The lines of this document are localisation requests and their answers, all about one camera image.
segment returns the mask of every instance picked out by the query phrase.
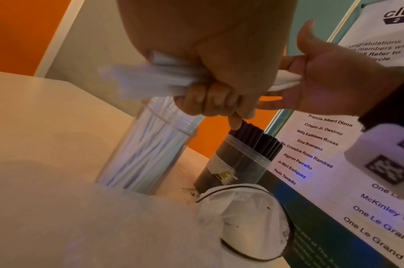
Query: poster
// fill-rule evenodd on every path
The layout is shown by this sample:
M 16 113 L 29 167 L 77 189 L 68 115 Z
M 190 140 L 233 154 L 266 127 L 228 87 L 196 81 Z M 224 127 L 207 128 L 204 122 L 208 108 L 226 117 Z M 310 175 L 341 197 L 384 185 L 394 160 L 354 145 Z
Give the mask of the poster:
M 340 45 L 404 66 L 404 0 L 366 6 Z M 404 201 L 344 158 L 362 134 L 356 117 L 294 112 L 283 149 L 260 184 L 294 220 L 291 267 L 404 268 Z

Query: wrist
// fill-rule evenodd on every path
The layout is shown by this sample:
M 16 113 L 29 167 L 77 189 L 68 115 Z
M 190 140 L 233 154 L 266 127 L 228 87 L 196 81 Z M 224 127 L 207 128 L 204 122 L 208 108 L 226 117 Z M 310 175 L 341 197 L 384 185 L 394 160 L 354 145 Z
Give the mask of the wrist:
M 368 90 L 360 103 L 357 116 L 361 117 L 376 107 L 404 83 L 404 73 L 392 67 L 384 67 L 377 72 L 367 85 Z

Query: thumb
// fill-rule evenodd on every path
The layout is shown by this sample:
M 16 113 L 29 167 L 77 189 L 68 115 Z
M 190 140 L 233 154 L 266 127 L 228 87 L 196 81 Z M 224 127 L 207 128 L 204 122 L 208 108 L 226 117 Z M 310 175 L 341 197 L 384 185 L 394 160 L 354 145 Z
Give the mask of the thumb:
M 335 49 L 337 45 L 325 42 L 314 36 L 314 20 L 307 21 L 301 28 L 297 37 L 299 50 L 307 56 L 316 56 Z

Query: container of black straws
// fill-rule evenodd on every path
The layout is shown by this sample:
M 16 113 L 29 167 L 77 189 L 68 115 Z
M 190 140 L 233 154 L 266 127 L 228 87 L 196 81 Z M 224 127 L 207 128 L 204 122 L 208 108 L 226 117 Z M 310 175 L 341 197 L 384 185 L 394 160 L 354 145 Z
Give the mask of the container of black straws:
M 256 184 L 282 149 L 274 137 L 245 121 L 231 130 L 194 183 L 199 193 L 222 185 Z

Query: bundle of straws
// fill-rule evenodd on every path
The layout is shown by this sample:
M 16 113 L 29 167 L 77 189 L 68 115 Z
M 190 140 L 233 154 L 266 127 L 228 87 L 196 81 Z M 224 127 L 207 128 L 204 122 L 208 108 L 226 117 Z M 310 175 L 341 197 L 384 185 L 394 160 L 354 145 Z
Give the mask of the bundle of straws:
M 98 182 L 152 194 L 204 118 L 183 113 L 172 97 L 150 99 L 102 170 Z

